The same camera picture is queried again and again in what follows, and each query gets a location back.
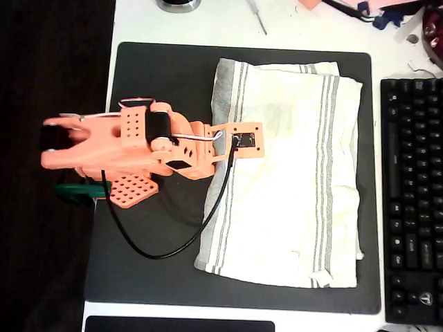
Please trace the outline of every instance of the orange 3d printed part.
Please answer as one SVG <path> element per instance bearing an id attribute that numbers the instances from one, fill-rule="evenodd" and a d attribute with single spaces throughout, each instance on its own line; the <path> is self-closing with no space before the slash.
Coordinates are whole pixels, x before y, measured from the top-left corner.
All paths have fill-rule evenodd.
<path id="1" fill-rule="evenodd" d="M 65 114 L 43 125 L 42 166 L 73 168 L 96 181 L 104 170 L 112 182 L 111 201 L 121 208 L 158 192 L 152 173 L 177 172 L 193 180 L 212 176 L 214 164 L 228 158 L 232 136 L 239 142 L 234 158 L 264 155 L 261 123 L 188 122 L 164 102 L 153 102 L 149 109 L 123 107 L 119 113 Z M 215 155 L 215 139 L 226 140 L 225 154 Z"/>

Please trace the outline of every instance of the hole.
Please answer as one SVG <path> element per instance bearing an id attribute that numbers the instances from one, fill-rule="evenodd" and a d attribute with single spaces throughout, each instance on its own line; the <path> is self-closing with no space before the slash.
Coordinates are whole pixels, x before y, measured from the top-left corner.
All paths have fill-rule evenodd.
<path id="1" fill-rule="evenodd" d="M 121 130 L 120 130 L 120 127 L 114 127 L 114 128 L 112 128 L 112 130 L 111 130 L 111 133 L 112 133 L 112 136 L 113 137 L 120 137 L 121 136 Z"/>

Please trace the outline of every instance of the screwdriver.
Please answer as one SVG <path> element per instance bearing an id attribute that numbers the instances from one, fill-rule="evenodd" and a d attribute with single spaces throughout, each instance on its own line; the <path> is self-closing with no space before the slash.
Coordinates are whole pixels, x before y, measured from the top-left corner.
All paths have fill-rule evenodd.
<path id="1" fill-rule="evenodd" d="M 258 22 L 260 23 L 260 26 L 262 27 L 262 30 L 264 32 L 265 35 L 268 35 L 268 32 L 266 31 L 266 29 L 264 28 L 262 19 L 260 17 L 260 14 L 258 13 L 258 8 L 257 5 L 255 4 L 255 0 L 247 0 L 249 3 L 249 6 L 251 7 L 252 13 L 257 16 L 258 18 Z"/>

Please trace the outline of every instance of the towel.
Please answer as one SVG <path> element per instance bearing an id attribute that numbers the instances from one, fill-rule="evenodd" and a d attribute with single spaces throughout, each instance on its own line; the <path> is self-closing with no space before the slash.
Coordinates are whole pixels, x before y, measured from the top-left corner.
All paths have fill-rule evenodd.
<path id="1" fill-rule="evenodd" d="M 220 59 L 213 124 L 262 122 L 264 158 L 237 159 L 195 267 L 257 284 L 355 287 L 356 121 L 362 84 L 337 63 L 252 66 Z M 225 142 L 215 142 L 216 154 Z M 226 173 L 216 165 L 205 218 Z"/>

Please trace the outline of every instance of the green object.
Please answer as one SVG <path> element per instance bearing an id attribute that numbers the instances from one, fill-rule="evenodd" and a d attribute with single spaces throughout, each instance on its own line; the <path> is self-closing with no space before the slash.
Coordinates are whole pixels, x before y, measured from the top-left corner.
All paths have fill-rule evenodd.
<path id="1" fill-rule="evenodd" d="M 111 183 L 107 182 L 108 191 L 111 191 Z M 57 196 L 65 203 L 73 203 L 77 206 L 93 208 L 95 199 L 105 198 L 105 189 L 101 183 L 93 181 L 89 184 L 60 183 L 54 186 Z"/>

